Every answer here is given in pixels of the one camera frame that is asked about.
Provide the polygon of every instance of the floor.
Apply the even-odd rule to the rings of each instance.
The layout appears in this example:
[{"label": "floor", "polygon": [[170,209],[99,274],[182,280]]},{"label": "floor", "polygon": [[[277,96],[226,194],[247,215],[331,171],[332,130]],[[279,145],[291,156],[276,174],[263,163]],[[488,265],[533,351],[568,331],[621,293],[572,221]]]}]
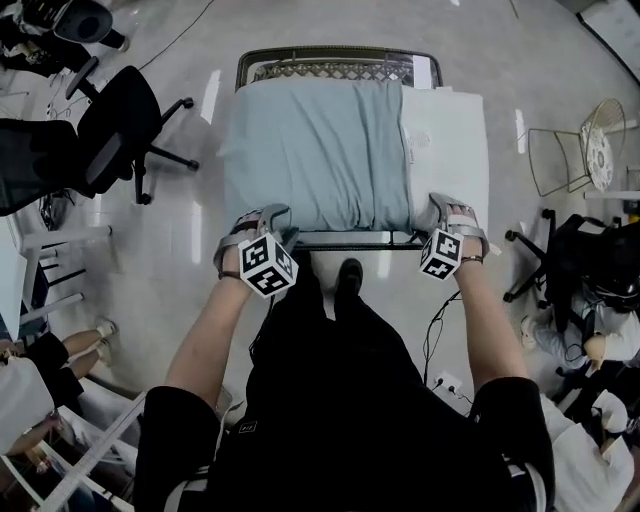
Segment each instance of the floor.
[{"label": "floor", "polygon": [[[78,198],[67,227],[113,226],[108,241],[61,251],[66,269],[84,261],[88,273],[67,283],[81,289],[86,300],[50,315],[54,332],[65,336],[93,325],[96,316],[113,319],[120,332],[114,341],[114,365],[96,367],[97,377],[129,390],[160,384],[171,358],[204,304],[216,272],[212,256],[225,234],[223,173],[216,156],[224,138],[233,102],[239,57],[248,50],[306,44],[354,44],[397,47],[433,54],[440,62],[446,85],[481,94],[491,166],[489,238],[503,252],[486,262],[496,293],[531,266],[527,255],[513,249],[503,236],[522,229],[538,236],[543,207],[557,208],[560,220],[570,213],[590,213],[609,220],[615,208],[564,191],[540,199],[531,179],[527,154],[518,151],[515,111],[527,127],[575,130],[599,101],[620,100],[629,117],[640,111],[640,88],[615,59],[578,21],[554,0],[215,0],[195,25],[165,53],[143,69],[162,108],[181,97],[193,96],[196,108],[179,112],[166,127],[158,145],[194,158],[197,173],[148,158],[147,186],[154,201],[133,203],[133,185],[118,182],[93,200]],[[131,38],[124,54],[90,48],[101,58],[95,82],[106,80],[126,65],[142,66],[165,48],[202,12],[208,0],[113,0],[115,27]],[[220,89],[211,125],[199,115],[212,72],[220,71]],[[29,90],[26,98],[4,101],[25,119],[45,119],[52,102],[54,116],[77,121],[85,101],[71,105],[56,95],[55,83],[18,74],[11,90]],[[638,130],[627,134],[619,169],[640,161],[635,154]],[[541,174],[563,172],[553,141],[537,141]],[[622,186],[619,172],[616,186]],[[544,181],[542,186],[551,186]],[[314,256],[323,284],[330,288],[347,254]],[[429,319],[455,291],[416,279],[418,254],[359,253],[365,267],[362,295],[403,336],[411,356],[424,365],[422,345]],[[509,306],[514,326],[534,304]],[[234,398],[244,393],[251,370],[247,347],[266,311],[256,297],[246,307],[234,337],[225,386]],[[304,343],[301,333],[300,343]],[[544,354],[527,355],[534,377],[543,389],[554,384],[555,364]],[[446,370],[462,380],[472,394],[465,346],[463,310],[454,303],[430,364],[430,375]],[[465,401],[447,398],[464,412]]]}]

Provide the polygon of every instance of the person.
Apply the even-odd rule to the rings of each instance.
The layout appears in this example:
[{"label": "person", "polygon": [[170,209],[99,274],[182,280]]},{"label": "person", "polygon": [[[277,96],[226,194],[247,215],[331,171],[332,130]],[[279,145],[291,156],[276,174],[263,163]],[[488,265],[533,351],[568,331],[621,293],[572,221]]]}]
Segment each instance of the person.
[{"label": "person", "polygon": [[604,361],[629,361],[640,350],[640,321],[635,311],[607,306],[586,285],[573,295],[571,309],[583,319],[595,311],[595,334],[584,345],[575,324],[569,322],[561,333],[549,321],[531,316],[522,319],[522,344],[528,349],[540,347],[572,370],[588,362],[598,370]]},{"label": "person", "polygon": [[[83,392],[78,379],[88,375],[99,359],[106,365],[111,363],[105,338],[115,332],[116,326],[109,320],[62,342],[48,332],[22,357],[17,345],[0,341],[0,352],[5,354],[0,362],[0,453],[25,453],[58,425],[55,409]],[[78,354],[82,355],[63,368]]]},{"label": "person", "polygon": [[628,415],[622,401],[604,390],[585,426],[567,418],[544,395],[542,410],[556,469],[558,512],[613,512],[634,474],[633,455],[622,433]]},{"label": "person", "polygon": [[[513,511],[536,510],[536,494],[538,510],[550,510],[553,455],[540,393],[481,255],[480,239],[466,238],[472,260],[455,274],[476,391],[470,417],[423,385],[400,335],[360,297],[357,260],[340,269],[333,322],[309,254],[294,253],[297,282],[251,350],[246,413],[221,433],[214,407],[251,294],[230,277],[239,257],[228,248],[224,277],[164,385],[146,396],[136,510]],[[531,479],[520,479],[527,472]]]}]

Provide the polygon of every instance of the black office chair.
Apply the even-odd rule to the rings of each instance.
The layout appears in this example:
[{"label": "black office chair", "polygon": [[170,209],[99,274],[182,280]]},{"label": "black office chair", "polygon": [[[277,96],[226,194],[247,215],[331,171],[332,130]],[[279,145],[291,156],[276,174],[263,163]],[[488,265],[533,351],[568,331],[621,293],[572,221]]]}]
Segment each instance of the black office chair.
[{"label": "black office chair", "polygon": [[198,169],[195,160],[152,145],[169,118],[180,107],[193,107],[193,100],[181,99],[161,115],[149,84],[132,66],[98,93],[86,80],[97,64],[91,58],[67,89],[67,98],[79,89],[92,101],[77,135],[68,121],[0,119],[0,216],[63,188],[93,197],[134,174],[136,202],[149,204],[151,196],[142,192],[148,152]]},{"label": "black office chair", "polygon": [[[554,306],[556,326],[560,332],[571,319],[571,297],[586,283],[606,305],[620,310],[635,310],[640,304],[640,224],[620,227],[620,219],[611,226],[591,217],[572,215],[556,229],[553,210],[542,212],[549,219],[549,241],[545,253],[522,233],[507,231],[505,238],[520,240],[540,259],[538,269],[515,291],[504,294],[512,302],[536,286],[546,283],[545,300],[539,307]],[[599,234],[580,231],[588,222],[605,228]]]}]

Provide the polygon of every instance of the desk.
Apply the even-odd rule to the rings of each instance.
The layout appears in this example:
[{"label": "desk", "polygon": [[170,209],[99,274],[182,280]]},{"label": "desk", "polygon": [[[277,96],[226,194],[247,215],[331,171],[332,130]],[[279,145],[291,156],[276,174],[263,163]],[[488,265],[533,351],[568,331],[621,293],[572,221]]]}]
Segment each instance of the desk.
[{"label": "desk", "polygon": [[[75,293],[39,309],[31,307],[38,263],[48,257],[47,251],[57,245],[109,235],[110,226],[24,235],[13,215],[0,219],[0,315],[12,339],[18,338],[21,325],[84,298]],[[27,313],[20,316],[23,302]]]}]

